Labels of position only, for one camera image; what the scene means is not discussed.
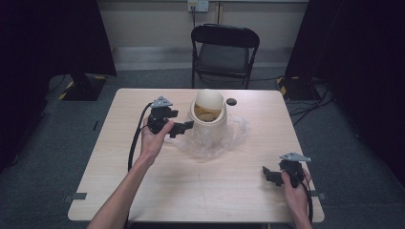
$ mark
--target handheld controller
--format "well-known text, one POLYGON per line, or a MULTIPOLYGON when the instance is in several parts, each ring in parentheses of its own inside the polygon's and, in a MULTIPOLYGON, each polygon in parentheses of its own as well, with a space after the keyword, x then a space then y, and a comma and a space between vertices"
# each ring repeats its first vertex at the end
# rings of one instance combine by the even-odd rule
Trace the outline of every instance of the handheld controller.
MULTIPOLYGON (((289 175, 291 186, 296 188, 300 182, 304 180, 304 171, 302 164, 299 161, 310 162, 309 157, 298 155, 297 153, 289 153, 280 156, 280 170, 286 171, 289 175)), ((266 180, 281 186, 284 182, 280 172, 272 172, 263 166, 263 173, 266 175, 266 180)))
MULTIPOLYGON (((148 127, 153 134, 157 134, 161 131, 161 128, 169 121, 170 117, 177 117, 179 111, 172 111, 169 106, 172 106, 169 100, 160 96, 151 104, 151 114, 148 117, 148 127)), ((184 135, 184 132, 193 128, 194 121, 188 121, 184 123, 177 123, 173 126, 169 132, 170 137, 176 138, 176 135, 184 135)))

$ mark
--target chair backrest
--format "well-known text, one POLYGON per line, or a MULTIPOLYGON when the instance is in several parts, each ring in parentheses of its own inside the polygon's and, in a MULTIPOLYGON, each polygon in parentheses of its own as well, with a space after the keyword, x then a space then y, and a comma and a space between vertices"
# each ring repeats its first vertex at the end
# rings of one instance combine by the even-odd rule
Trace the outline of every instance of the chair backrest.
POLYGON ((257 49, 260 44, 256 32, 243 27, 232 27, 218 24, 203 24, 191 32, 193 45, 195 42, 257 49))

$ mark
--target chair seat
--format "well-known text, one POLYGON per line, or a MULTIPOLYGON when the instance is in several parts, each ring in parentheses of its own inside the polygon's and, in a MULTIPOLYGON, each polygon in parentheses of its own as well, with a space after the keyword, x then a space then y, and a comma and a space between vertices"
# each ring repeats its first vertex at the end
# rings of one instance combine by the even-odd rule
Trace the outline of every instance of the chair seat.
POLYGON ((197 71, 241 73, 248 71, 248 48, 202 44, 197 71))

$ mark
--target gray carpet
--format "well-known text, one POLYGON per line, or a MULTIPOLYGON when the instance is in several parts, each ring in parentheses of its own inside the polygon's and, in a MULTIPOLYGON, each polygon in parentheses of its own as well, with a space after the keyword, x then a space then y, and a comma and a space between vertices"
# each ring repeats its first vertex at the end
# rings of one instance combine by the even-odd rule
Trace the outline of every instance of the gray carpet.
MULTIPOLYGON (((271 78, 283 75, 284 70, 255 68, 249 89, 275 90, 271 78)), ((97 102, 57 100, 71 79, 56 76, 50 88, 61 84, 48 94, 42 120, 18 162, 0 175, 0 228, 85 228, 87 223, 68 220, 70 203, 63 199, 76 191, 115 92, 120 88, 190 88, 190 74, 189 69, 119 72, 118 78, 109 77, 97 102)), ((196 87, 243 88, 240 82, 212 78, 197 79, 196 87)), ((325 91, 322 85, 317 89, 320 94, 325 91)), ((312 104, 287 102, 294 113, 312 104)), ((299 117, 292 116, 292 122, 299 117)), ((310 112, 295 130, 304 154, 312 158, 309 169, 316 188, 328 196, 322 200, 326 218, 314 228, 405 228, 403 188, 357 139, 350 118, 336 103, 310 112)), ((290 227, 275 224, 272 228, 290 227)))

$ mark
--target forearm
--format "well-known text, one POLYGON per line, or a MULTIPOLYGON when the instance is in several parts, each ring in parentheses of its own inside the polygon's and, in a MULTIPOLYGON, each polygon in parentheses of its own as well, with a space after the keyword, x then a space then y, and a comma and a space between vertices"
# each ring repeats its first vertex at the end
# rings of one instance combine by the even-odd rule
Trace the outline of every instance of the forearm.
POLYGON ((123 227, 135 194, 151 164, 147 158, 137 159, 124 180, 98 210, 88 228, 121 229, 123 227))

